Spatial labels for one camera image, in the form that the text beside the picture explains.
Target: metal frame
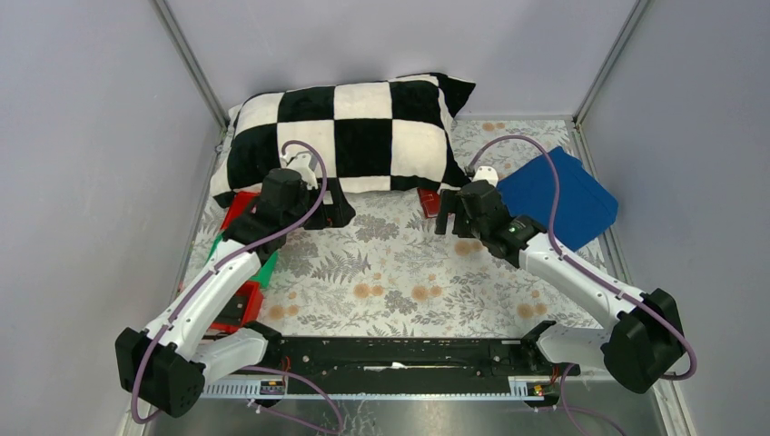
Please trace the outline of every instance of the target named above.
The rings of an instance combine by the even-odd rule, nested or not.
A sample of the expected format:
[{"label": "metal frame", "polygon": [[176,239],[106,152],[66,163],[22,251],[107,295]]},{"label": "metal frame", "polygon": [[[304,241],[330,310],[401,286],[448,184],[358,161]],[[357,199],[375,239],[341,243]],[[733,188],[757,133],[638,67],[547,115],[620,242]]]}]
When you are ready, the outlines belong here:
[{"label": "metal frame", "polygon": [[[212,156],[211,161],[209,162],[209,167],[206,170],[206,179],[210,180],[212,178],[212,175],[214,174],[214,170],[216,169],[216,164],[219,161],[220,156],[220,150],[222,147],[222,140],[212,150]],[[206,208],[206,202],[209,198],[209,184],[207,183],[205,187],[203,188],[203,192],[201,195],[201,198],[198,200],[198,205],[195,208],[195,224],[190,228],[190,234],[187,235],[187,244],[184,245],[185,252],[182,257],[182,263],[179,265],[179,271],[176,275],[176,282],[177,285],[181,285],[182,281],[184,280],[184,275],[187,273],[187,267],[190,264],[190,256],[193,254],[190,247],[192,247],[192,243],[195,241],[195,234],[198,233],[198,227],[201,225],[201,219],[203,217],[203,211]],[[169,295],[169,304],[173,302],[173,299],[176,298],[177,292],[172,292],[171,295]]]},{"label": "metal frame", "polygon": [[[567,124],[569,134],[570,134],[570,142],[572,143],[572,149],[574,153],[577,155],[577,157],[584,163],[586,171],[593,175],[595,178],[597,177],[596,167],[593,163],[593,160],[591,159],[591,154],[589,152],[589,147],[587,144],[587,139],[582,132],[581,125],[586,120],[588,114],[590,113],[590,109],[592,104],[597,98],[597,95],[599,91],[601,90],[602,86],[604,85],[605,81],[609,77],[609,75],[612,72],[613,67],[615,66],[617,59],[622,54],[623,50],[627,46],[628,41],[631,38],[631,35],[634,33],[634,31],[637,28],[637,25],[649,9],[649,7],[653,4],[654,0],[637,0],[631,10],[631,12],[628,15],[627,20],[623,24],[620,33],[617,36],[617,39],[615,43],[613,43],[609,53],[607,54],[607,58],[605,59],[604,63],[600,67],[596,78],[594,79],[593,83],[591,84],[590,88],[588,89],[588,92],[581,102],[579,108],[577,111],[572,114],[571,116],[516,116],[516,117],[503,117],[506,120],[514,120],[514,119],[558,119],[558,120],[565,120],[565,123]],[[187,40],[182,32],[182,29],[178,25],[173,12],[168,6],[168,3],[166,0],[150,0],[151,5],[153,6],[153,9],[158,14],[158,18],[163,24],[163,26],[166,28],[169,38],[172,40],[174,47],[176,48],[179,56],[183,60],[183,63],[185,67],[187,68],[188,72],[191,75],[191,78],[193,79],[196,87],[198,88],[199,92],[201,93],[201,96],[206,104],[206,106],[209,108],[209,111],[212,113],[212,116],[216,123],[222,128],[225,129],[229,120],[227,112],[223,109],[222,104],[219,102],[218,98],[216,97],[216,93],[213,91],[211,85],[209,84],[205,74],[202,71],[201,66],[199,65],[197,59],[195,58],[195,55],[190,48],[189,44],[187,43]],[[460,116],[461,119],[468,119],[468,120],[478,120],[481,119],[478,115],[467,115],[467,116]],[[215,153],[212,156],[212,163],[210,166],[210,173],[213,172],[214,163],[216,162],[218,154]],[[202,214],[203,207],[205,205],[205,198],[207,196],[207,190],[204,191],[202,196],[202,202],[199,205],[198,209],[198,215]],[[194,237],[194,232],[196,230],[196,227],[192,228],[191,238]],[[610,227],[604,234],[602,234],[599,237],[599,243],[601,245],[602,251],[606,255],[606,266],[607,270],[610,274],[616,276],[617,278],[623,280],[627,283],[632,283],[630,273],[628,272],[627,263],[623,256],[622,250],[621,250],[621,243],[617,237],[617,232],[615,231],[614,227]],[[180,268],[180,280],[183,277],[187,261],[189,260],[189,253],[186,253],[183,259],[183,263]],[[692,424],[691,418],[689,416],[689,412],[687,410],[687,407],[685,403],[683,402],[681,391],[679,390],[679,387],[670,381],[662,381],[656,386],[656,397],[658,398],[658,406],[661,410],[661,413],[663,415],[665,424],[666,424],[666,430],[669,432],[669,434],[677,434],[678,431],[686,431],[688,435],[695,435],[696,432],[694,430],[694,426]],[[144,403],[144,401],[140,402],[141,407],[140,409],[142,414],[146,414],[149,411],[149,405]],[[681,427],[677,427],[675,423],[680,423],[684,429]],[[123,419],[121,422],[121,425],[118,427],[117,435],[121,436],[128,436],[128,435],[142,435],[144,434],[144,430],[146,430],[147,426],[138,425],[135,424],[131,420],[130,412],[127,411],[123,415]]]},{"label": "metal frame", "polygon": [[182,58],[184,66],[187,68],[188,73],[190,73],[192,81],[195,83],[198,91],[201,92],[201,97],[203,97],[203,101],[206,103],[209,111],[211,111],[214,120],[220,128],[227,128],[227,111],[222,108],[222,104],[219,102],[208,79],[206,79],[206,74],[203,73],[203,69],[201,69],[200,64],[198,64],[198,60],[195,58],[193,50],[187,43],[187,39],[184,37],[182,29],[176,22],[171,7],[168,6],[166,0],[150,0],[150,4],[153,6],[155,13],[158,14],[158,19],[161,21],[161,24],[163,24],[163,27],[165,27],[168,32],[169,39],[173,43],[174,48],[176,48],[177,53],[179,53],[179,56]]},{"label": "metal frame", "polygon": [[637,2],[634,4],[630,14],[628,14],[626,22],[623,23],[623,27],[620,29],[620,33],[617,35],[615,43],[613,43],[612,48],[609,49],[607,58],[602,64],[601,68],[599,68],[599,72],[597,77],[594,79],[594,83],[591,84],[586,97],[583,99],[583,102],[580,104],[580,107],[574,114],[573,121],[578,126],[580,126],[583,121],[585,121],[588,111],[591,109],[591,105],[594,103],[594,100],[597,97],[599,89],[601,89],[602,85],[607,80],[609,73],[615,66],[615,62],[617,62],[617,59],[623,52],[623,49],[626,48],[628,40],[631,38],[631,35],[637,28],[637,25],[653,2],[654,0],[637,0]]}]

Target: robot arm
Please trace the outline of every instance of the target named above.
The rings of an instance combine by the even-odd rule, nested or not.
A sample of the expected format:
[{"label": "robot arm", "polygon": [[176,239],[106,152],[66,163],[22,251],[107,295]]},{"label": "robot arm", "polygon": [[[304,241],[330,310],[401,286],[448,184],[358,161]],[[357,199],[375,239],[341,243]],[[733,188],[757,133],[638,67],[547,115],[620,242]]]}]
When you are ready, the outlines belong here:
[{"label": "robot arm", "polygon": [[597,285],[565,262],[562,255],[651,307],[682,332],[674,299],[660,289],[647,294],[622,283],[581,259],[558,240],[562,255],[556,253],[544,226],[524,215],[510,216],[495,188],[497,179],[494,169],[482,166],[473,182],[460,191],[442,192],[437,233],[446,229],[446,224],[440,225],[446,222],[446,214],[455,213],[454,234],[481,240],[493,256],[550,283],[602,325],[603,329],[581,329],[547,322],[548,325],[538,330],[537,345],[550,362],[607,369],[629,390],[647,391],[684,355],[684,348],[660,323],[632,302]]},{"label": "robot arm", "polygon": [[[139,397],[173,417],[190,410],[206,384],[262,360],[268,342],[252,329],[240,329],[212,343],[199,342],[238,288],[285,244],[286,236],[249,251],[243,249],[298,222],[317,201],[321,193],[310,165],[309,154],[298,154],[287,168],[271,171],[262,183],[261,195],[227,228],[212,258],[192,281],[194,284],[141,332],[126,328],[120,334],[115,350],[125,390],[132,390],[151,338],[159,334],[139,386]],[[304,223],[305,229],[342,227],[355,216],[339,183],[332,181],[328,185],[332,202],[324,202]],[[228,262],[219,265],[225,258]],[[172,319],[180,304],[182,309]]]}]

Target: green block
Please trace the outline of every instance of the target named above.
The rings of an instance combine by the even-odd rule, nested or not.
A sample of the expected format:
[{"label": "green block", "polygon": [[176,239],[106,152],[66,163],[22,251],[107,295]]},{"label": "green block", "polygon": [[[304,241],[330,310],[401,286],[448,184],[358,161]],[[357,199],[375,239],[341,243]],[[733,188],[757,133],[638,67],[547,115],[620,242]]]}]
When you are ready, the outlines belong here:
[{"label": "green block", "polygon": [[[206,259],[206,261],[212,258],[212,254],[214,254],[214,250],[216,249],[216,246],[219,244],[221,240],[222,240],[222,233],[219,233],[217,234],[216,239],[214,239],[214,244],[212,244],[212,249],[209,251],[209,257]],[[270,285],[272,270],[275,269],[276,262],[278,262],[278,252],[273,253],[272,256],[270,256],[270,259],[268,259],[267,262],[264,263],[262,268],[260,268],[259,272],[254,274],[249,280],[252,282],[259,282],[260,289],[267,288]]]}]

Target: black and white pillow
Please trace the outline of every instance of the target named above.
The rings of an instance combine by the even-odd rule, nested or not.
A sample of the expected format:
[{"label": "black and white pillow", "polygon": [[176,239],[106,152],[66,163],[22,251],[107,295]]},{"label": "black and white pillow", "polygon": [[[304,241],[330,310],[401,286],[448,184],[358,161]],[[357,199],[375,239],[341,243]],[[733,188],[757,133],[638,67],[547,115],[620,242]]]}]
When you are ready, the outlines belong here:
[{"label": "black and white pillow", "polygon": [[[312,145],[346,193],[460,188],[469,179],[454,159],[449,129],[475,86],[431,73],[255,95],[233,120],[231,150],[211,194],[228,207],[236,192],[258,192],[292,139]],[[302,151],[292,145],[287,154]]]}]

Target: white cable clip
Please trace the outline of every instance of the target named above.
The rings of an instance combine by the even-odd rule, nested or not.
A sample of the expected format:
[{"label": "white cable clip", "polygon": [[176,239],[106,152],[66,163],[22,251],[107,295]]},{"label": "white cable clip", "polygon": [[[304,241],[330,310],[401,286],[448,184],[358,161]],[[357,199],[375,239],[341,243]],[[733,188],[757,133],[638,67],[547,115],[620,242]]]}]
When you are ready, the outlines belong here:
[{"label": "white cable clip", "polygon": [[624,290],[621,286],[616,286],[616,287],[620,290],[620,292],[615,294],[615,298],[619,300],[623,300],[623,295],[626,295],[626,290]]},{"label": "white cable clip", "polygon": [[212,258],[209,259],[209,262],[206,263],[206,269],[209,270],[213,275],[216,275],[219,273],[219,270],[216,269],[216,262],[217,261],[217,252],[214,250],[214,253],[212,254]]},{"label": "white cable clip", "polygon": [[473,174],[473,182],[477,180],[486,180],[492,186],[497,186],[499,182],[498,172],[491,166],[480,166]]},{"label": "white cable clip", "polygon": [[313,155],[310,152],[299,152],[292,156],[285,154],[281,156],[281,160],[284,161],[285,167],[294,170],[302,176],[302,180],[308,185],[308,189],[318,189],[318,180],[316,179],[315,172],[311,166],[315,166],[313,162]]}]

